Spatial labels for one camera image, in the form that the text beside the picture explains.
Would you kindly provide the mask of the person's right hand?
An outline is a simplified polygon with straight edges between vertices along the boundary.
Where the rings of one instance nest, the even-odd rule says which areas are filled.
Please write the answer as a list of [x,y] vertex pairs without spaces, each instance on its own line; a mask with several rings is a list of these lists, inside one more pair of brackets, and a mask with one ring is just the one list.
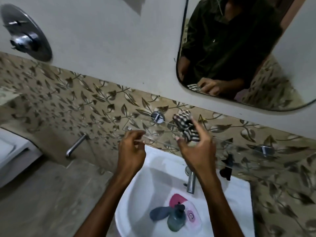
[[194,118],[192,118],[192,122],[199,133],[200,142],[191,147],[187,156],[183,156],[183,158],[200,182],[215,179],[217,177],[215,169],[216,144],[203,126]]

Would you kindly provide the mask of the person's left hand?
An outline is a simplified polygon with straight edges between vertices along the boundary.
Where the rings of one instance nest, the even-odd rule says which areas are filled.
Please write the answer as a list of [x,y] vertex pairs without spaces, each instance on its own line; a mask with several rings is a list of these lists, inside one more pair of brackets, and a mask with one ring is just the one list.
[[145,158],[136,155],[135,141],[141,141],[145,134],[143,130],[126,131],[119,143],[117,171],[133,178],[142,168]]

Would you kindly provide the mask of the black white striped cloth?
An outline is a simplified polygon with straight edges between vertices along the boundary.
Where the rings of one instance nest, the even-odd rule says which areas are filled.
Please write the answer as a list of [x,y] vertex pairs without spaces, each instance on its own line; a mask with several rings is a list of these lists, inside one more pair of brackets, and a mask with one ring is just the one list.
[[172,119],[187,144],[200,142],[199,133],[192,122],[192,114],[189,110],[174,114]]

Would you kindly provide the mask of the person's left forearm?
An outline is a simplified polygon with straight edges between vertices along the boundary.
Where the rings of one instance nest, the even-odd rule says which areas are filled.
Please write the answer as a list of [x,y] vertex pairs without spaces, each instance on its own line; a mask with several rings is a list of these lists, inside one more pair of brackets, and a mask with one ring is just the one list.
[[106,237],[118,203],[137,171],[118,171],[73,237]]

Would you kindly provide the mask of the person's right forearm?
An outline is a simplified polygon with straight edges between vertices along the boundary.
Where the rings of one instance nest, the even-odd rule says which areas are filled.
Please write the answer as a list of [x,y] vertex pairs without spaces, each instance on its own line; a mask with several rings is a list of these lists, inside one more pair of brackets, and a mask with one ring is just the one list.
[[196,171],[207,201],[214,237],[245,237],[222,190],[216,172]]

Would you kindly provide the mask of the white ceramic sink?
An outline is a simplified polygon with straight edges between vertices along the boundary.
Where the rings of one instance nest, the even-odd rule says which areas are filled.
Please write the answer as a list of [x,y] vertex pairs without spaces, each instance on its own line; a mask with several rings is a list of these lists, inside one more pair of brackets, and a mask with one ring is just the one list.
[[[205,196],[198,180],[195,192],[186,190],[188,176],[184,159],[150,146],[141,170],[126,188],[115,212],[116,227],[121,237],[214,237]],[[168,228],[167,219],[152,221],[150,211],[169,206],[175,194],[193,204],[200,216],[198,227],[188,222],[179,231]]]

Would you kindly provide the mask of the chrome sink faucet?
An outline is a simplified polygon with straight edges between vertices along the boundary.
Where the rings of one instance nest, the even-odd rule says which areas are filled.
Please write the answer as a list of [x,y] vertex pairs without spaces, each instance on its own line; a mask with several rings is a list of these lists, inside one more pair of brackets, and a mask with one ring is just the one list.
[[195,183],[196,183],[196,175],[189,166],[185,167],[185,173],[188,176],[188,182],[185,185],[187,193],[194,194],[195,193]]

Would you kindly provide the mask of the clear glass shelf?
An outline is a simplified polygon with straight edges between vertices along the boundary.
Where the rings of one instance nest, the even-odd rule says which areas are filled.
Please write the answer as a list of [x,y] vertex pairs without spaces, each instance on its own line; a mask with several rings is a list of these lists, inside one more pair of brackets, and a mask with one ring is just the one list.
[[[130,120],[125,130],[143,129],[142,137],[146,144],[181,156],[175,137],[181,132],[173,121],[156,124],[149,119]],[[219,168],[227,167],[232,175],[244,179],[257,179],[263,184],[274,183],[291,191],[312,195],[316,193],[316,149],[305,146],[278,145],[272,136],[263,144],[253,143],[238,145],[234,138],[220,139],[213,137],[216,143],[216,157]],[[273,156],[264,157],[255,151],[258,145],[272,146]]]

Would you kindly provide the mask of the blue grey soap bar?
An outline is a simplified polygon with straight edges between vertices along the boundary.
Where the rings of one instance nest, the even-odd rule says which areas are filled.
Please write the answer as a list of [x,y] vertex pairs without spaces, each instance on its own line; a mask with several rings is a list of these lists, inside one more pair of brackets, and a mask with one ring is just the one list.
[[149,217],[153,222],[157,222],[167,218],[173,210],[173,207],[170,206],[162,206],[156,207],[150,211]]

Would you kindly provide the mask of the pink white soap dish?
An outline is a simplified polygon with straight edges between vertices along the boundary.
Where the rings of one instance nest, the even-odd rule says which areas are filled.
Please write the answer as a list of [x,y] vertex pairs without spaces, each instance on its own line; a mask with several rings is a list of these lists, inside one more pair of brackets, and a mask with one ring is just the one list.
[[186,223],[185,226],[191,231],[198,231],[202,229],[202,220],[195,208],[194,204],[181,196],[180,194],[172,195],[169,206],[175,207],[176,204],[182,204],[185,206]]

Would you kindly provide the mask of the grey pump dispenser bottle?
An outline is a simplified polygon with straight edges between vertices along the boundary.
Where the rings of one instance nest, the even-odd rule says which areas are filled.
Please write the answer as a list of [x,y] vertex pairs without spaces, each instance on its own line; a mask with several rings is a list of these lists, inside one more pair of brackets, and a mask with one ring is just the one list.
[[172,232],[178,232],[186,222],[186,213],[185,213],[185,206],[183,204],[175,205],[167,220],[168,228]]

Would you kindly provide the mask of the chrome shower mixer plate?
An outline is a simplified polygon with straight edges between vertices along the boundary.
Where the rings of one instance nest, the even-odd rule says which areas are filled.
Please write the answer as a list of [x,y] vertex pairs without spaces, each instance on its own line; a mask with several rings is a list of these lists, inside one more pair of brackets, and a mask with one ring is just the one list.
[[45,34],[25,11],[13,4],[3,4],[0,6],[0,15],[3,26],[10,34],[12,49],[41,62],[53,59]]

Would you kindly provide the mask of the chrome shelf bracket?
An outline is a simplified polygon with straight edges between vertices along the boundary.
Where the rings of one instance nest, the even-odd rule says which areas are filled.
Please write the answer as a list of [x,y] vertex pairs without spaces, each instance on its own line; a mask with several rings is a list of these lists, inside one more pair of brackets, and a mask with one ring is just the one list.
[[260,152],[266,158],[275,154],[274,148],[267,145],[258,145],[255,147],[255,151]]
[[154,111],[150,117],[153,123],[162,124],[165,122],[165,117],[160,111]]

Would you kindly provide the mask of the chrome wall tap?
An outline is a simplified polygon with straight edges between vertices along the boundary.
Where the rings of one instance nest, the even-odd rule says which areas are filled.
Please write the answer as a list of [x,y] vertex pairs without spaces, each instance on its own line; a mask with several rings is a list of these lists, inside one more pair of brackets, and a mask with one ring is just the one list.
[[82,134],[76,141],[75,143],[67,150],[66,152],[66,159],[68,160],[72,160],[73,157],[71,157],[72,153],[77,149],[78,146],[80,146],[80,144],[87,140],[89,138],[89,135],[87,135],[86,133]]

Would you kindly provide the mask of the rounded wall mirror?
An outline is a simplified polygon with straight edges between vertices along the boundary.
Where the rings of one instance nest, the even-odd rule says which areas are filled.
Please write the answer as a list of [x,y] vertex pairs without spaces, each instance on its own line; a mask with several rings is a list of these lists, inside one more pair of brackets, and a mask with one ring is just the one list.
[[316,104],[316,0],[187,0],[187,89],[267,111]]

